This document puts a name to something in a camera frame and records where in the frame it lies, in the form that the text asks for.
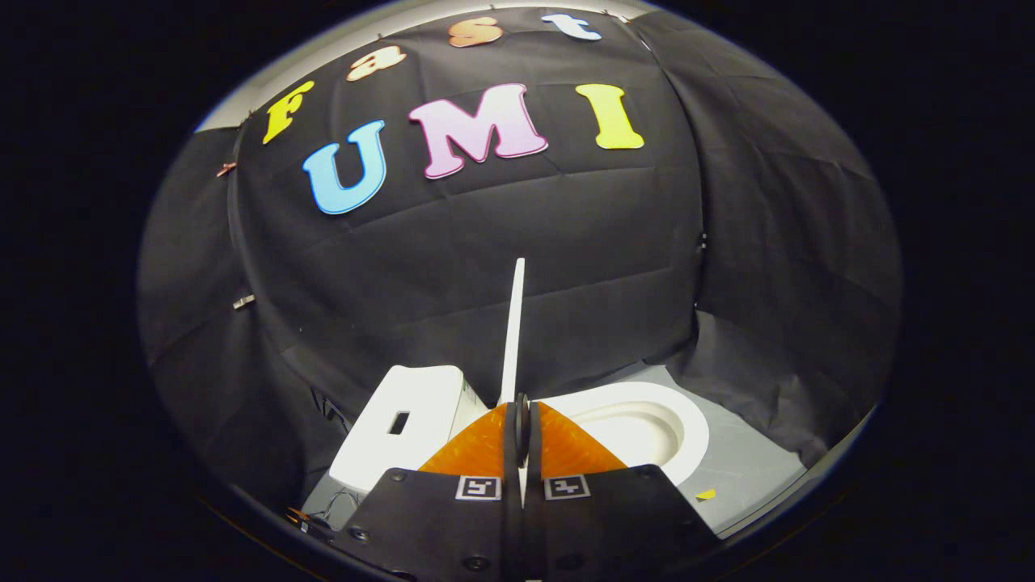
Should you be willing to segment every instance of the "letter u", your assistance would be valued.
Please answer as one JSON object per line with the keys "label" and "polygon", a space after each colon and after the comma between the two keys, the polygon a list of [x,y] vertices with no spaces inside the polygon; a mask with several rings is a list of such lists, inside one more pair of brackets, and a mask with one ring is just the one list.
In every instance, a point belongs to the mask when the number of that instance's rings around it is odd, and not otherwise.
{"label": "letter u", "polygon": [[302,163],[302,170],[309,175],[313,198],[324,213],[344,214],[359,207],[381,190],[387,175],[380,136],[384,126],[384,120],[371,121],[346,138],[349,143],[359,146],[359,162],[363,165],[363,177],[351,187],[343,187],[338,180],[334,164],[338,144],[325,145]]}

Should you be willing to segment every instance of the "white toilet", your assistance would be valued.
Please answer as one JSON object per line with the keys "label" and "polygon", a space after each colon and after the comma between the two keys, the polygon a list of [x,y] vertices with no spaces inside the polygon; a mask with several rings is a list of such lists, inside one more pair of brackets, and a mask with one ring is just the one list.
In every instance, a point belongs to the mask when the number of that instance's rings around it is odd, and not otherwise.
{"label": "white toilet", "polygon": [[708,449],[708,423],[692,400],[652,382],[618,382],[544,398],[626,466],[654,464],[675,485]]}
{"label": "white toilet", "polygon": [[[708,448],[704,414],[660,384],[619,382],[537,402],[570,418],[627,466],[658,465],[677,486]],[[387,469],[420,468],[487,410],[455,367],[395,366],[342,443],[329,475],[361,500]]]}

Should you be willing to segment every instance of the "black cloth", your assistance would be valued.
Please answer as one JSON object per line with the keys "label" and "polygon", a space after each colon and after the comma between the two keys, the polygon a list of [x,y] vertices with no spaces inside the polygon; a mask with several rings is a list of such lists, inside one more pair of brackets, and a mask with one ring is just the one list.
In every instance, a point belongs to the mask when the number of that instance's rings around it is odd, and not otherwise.
{"label": "black cloth", "polygon": [[[583,19],[598,41],[541,17]],[[505,34],[457,49],[446,30],[492,16]],[[356,82],[352,63],[407,58]],[[268,144],[264,112],[314,81]],[[413,109],[469,114],[522,83],[549,147],[428,180]],[[574,87],[621,87],[640,149],[604,150]],[[384,120],[387,177],[341,215],[317,207],[302,162]],[[221,178],[221,164],[237,168]],[[450,17],[344,55],[197,134],[159,194],[141,256],[141,329],[156,383],[193,444],[267,502],[326,466],[393,365],[455,365],[495,403],[514,261],[526,283],[518,389],[543,398],[644,359],[718,402],[806,465],[873,407],[898,318],[897,246],[883,196],[847,137],[766,65],[664,12],[631,23],[569,9]],[[256,300],[234,311],[234,300]]]}
{"label": "black cloth", "polygon": [[771,67],[670,12],[633,25],[702,168],[700,333],[669,371],[811,466],[890,371],[901,259],[884,195],[848,136]]}

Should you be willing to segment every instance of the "metal clip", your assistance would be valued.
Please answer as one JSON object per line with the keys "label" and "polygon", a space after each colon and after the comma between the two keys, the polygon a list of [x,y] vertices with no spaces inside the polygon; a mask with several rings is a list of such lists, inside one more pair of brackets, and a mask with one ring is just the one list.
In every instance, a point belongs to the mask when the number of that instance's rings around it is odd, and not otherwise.
{"label": "metal clip", "polygon": [[234,310],[240,310],[244,305],[246,305],[246,304],[248,304],[248,303],[250,303],[252,301],[255,301],[255,300],[256,300],[256,296],[255,295],[248,295],[247,297],[241,297],[240,299],[237,299],[236,301],[234,301]]}
{"label": "metal clip", "polygon": [[237,163],[236,162],[231,162],[230,164],[224,164],[223,165],[223,170],[219,170],[219,172],[216,173],[215,177],[219,178],[224,174],[226,174],[226,173],[230,172],[231,170],[233,170],[234,168],[237,168]]}

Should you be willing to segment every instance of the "pink letter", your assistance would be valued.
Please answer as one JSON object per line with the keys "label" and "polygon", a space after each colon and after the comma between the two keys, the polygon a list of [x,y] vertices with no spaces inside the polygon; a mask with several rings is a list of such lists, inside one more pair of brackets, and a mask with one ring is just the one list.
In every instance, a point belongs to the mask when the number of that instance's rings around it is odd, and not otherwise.
{"label": "pink letter", "polygon": [[478,113],[471,117],[447,99],[424,104],[410,112],[410,119],[424,129],[432,163],[424,169],[428,179],[444,178],[464,169],[464,158],[453,155],[449,140],[472,159],[481,164],[489,157],[493,129],[500,136],[496,155],[519,157],[537,153],[549,145],[535,133],[525,110],[525,86],[521,83],[496,85],[481,95]]}

